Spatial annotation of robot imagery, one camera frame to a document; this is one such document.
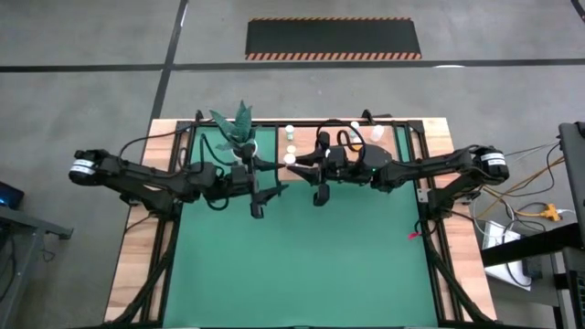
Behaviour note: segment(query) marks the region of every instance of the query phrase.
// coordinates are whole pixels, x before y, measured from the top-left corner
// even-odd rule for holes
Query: orange striped border
[[[273,20],[412,20],[410,17],[255,17],[250,22],[273,21]]]
[[[420,53],[251,53],[246,60],[419,60]]]

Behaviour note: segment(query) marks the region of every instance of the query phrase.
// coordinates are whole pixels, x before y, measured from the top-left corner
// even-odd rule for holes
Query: green tabletop
[[[216,128],[201,133],[212,147],[222,142]],[[265,160],[275,159],[274,134],[257,131]],[[403,131],[399,143],[408,159]],[[275,185],[274,172],[258,178]],[[249,196],[223,211],[184,205],[165,327],[437,325],[422,239],[408,240],[418,219],[412,183],[391,194],[332,183],[324,207],[313,206],[315,187],[287,184],[264,219],[250,216]]]

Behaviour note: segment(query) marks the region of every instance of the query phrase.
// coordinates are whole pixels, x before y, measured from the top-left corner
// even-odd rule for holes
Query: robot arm
[[[81,186],[106,186],[120,193],[126,203],[139,200],[147,210],[172,218],[179,216],[177,201],[193,203],[203,196],[210,205],[235,196],[251,195],[250,212],[262,218],[262,207],[287,186],[259,190],[255,169],[275,170],[254,157],[247,164],[233,165],[229,174],[209,162],[193,163],[177,173],[134,164],[104,150],[77,151],[69,179]]]
[[[502,152],[492,146],[472,145],[451,154],[398,162],[379,146],[364,144],[359,149],[355,162],[348,161],[344,146],[330,146],[328,133],[319,133],[315,150],[297,158],[298,165],[287,169],[296,173],[311,185],[318,186],[314,194],[314,205],[323,206],[329,199],[329,180],[360,185],[370,184],[381,192],[391,192],[404,183],[422,178],[459,173],[445,188],[432,189],[423,199],[428,206],[426,218],[445,218],[456,199],[463,196],[473,198],[474,190],[482,185],[499,185],[508,177],[508,168]]]

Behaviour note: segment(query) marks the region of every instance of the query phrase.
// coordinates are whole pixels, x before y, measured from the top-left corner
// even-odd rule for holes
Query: small white cup
[[[292,137],[294,134],[294,127],[289,124],[286,127],[284,127],[284,130],[286,131],[286,139],[289,141],[292,141],[293,140]]]
[[[284,162],[287,165],[294,165],[294,163],[296,162],[296,156],[294,156],[294,154],[286,154],[284,156]]]
[[[351,124],[352,127],[356,128],[356,130],[359,130],[359,122],[351,122],[349,124]],[[350,129],[349,130],[349,137],[355,138],[356,136],[357,136],[357,134],[354,132],[354,130]]]

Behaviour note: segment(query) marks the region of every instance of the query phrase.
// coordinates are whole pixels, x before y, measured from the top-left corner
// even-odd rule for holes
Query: black floor mat
[[[247,60],[420,57],[409,17],[266,17],[248,23]]]

